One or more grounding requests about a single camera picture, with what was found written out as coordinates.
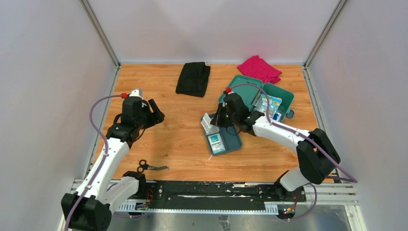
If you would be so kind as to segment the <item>teal white sachet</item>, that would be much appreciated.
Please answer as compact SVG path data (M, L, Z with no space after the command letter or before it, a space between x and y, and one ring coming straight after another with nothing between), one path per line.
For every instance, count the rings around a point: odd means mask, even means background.
M209 135L207 136L207 139L213 155L219 155L226 151L226 147L220 133Z

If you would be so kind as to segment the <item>light blue mask packet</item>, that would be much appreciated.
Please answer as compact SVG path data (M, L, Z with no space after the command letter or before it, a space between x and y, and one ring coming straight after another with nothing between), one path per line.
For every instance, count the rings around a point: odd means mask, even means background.
M255 110L266 114L269 106L268 115L271 119L273 119L281 103L282 103L281 98L273 97L270 95L266 97L265 95L262 95L255 104Z

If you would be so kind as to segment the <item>small white blue bottle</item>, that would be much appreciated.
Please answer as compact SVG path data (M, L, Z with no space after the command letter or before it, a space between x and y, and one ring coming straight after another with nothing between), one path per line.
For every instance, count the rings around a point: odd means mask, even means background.
M281 122L281 121L282 121L282 118L283 118L282 113L276 112L276 113L274 114L274 116L273 116L272 119L275 120L275 121L277 121L277 122Z

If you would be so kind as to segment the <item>teal medicine box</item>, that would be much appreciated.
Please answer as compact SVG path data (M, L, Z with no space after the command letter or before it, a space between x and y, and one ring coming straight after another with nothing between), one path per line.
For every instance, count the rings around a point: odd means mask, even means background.
M252 77L236 75L226 86L226 89L239 94L250 111L255 110L255 104L262 95L281 98L282 103L278 108L278 112L283 115L281 122L285 118L291 119L294 116L294 111L291 108L294 94L274 84L263 83Z

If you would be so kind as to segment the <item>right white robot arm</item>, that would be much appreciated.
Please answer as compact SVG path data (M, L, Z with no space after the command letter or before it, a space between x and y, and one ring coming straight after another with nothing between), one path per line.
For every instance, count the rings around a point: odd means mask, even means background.
M243 133L269 139L297 154L298 166L275 182L275 195L281 201L287 201L308 183L321 184L341 161L325 131L302 130L274 121L268 113L249 110L235 92L224 97L210 124L219 128L236 126Z

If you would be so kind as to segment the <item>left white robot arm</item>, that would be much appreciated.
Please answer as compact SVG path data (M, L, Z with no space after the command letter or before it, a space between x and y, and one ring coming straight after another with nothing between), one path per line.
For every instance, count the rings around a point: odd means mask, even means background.
M120 181L111 179L120 162L146 129L164 121L165 115L153 99L145 100L140 89L116 95L123 99L122 112L105 135L93 124L104 142L96 162L74 193L66 193L61 206L66 231L105 231L116 210L131 196L147 194L146 177L137 171L126 172Z

